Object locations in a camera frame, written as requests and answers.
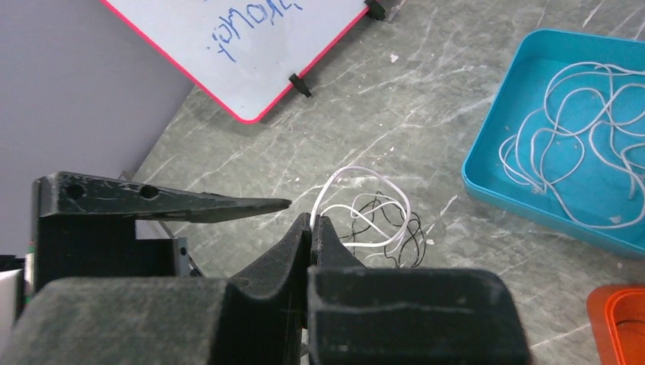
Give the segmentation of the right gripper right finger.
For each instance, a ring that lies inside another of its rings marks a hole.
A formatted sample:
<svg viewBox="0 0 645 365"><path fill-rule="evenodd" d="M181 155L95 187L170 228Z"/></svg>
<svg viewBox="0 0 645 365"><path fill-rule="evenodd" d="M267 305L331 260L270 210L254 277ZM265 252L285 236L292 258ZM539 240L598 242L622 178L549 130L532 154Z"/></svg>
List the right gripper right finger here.
<svg viewBox="0 0 645 365"><path fill-rule="evenodd" d="M509 289L477 268L368 268L318 217L307 305L312 364L529 364Z"/></svg>

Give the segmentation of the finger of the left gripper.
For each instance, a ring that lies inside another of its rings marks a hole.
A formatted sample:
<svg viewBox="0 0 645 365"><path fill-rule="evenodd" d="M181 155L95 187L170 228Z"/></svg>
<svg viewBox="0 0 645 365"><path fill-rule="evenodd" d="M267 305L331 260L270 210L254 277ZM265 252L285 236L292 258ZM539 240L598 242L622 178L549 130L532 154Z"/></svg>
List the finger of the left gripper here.
<svg viewBox="0 0 645 365"><path fill-rule="evenodd" d="M182 277L186 246L136 236L137 221L215 224L283 211L284 198L238 198L57 172L33 184L32 291L71 277Z"/></svg>

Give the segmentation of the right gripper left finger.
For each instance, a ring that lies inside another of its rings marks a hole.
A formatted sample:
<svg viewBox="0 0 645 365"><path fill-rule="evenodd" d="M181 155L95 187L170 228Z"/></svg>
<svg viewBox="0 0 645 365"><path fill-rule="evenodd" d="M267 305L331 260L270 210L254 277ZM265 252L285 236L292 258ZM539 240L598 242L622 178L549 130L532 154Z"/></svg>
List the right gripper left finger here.
<svg viewBox="0 0 645 365"><path fill-rule="evenodd" d="M297 364L310 216L231 278L64 278L18 320L3 364Z"/></svg>

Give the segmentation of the teal plastic box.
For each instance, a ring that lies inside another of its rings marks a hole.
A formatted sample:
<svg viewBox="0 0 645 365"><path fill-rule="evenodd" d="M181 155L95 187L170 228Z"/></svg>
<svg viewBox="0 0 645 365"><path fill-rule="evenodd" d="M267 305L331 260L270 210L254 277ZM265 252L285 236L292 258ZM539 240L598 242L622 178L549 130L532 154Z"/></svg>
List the teal plastic box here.
<svg viewBox="0 0 645 365"><path fill-rule="evenodd" d="M643 41L549 29L526 36L462 178L483 202L643 258Z"/></svg>

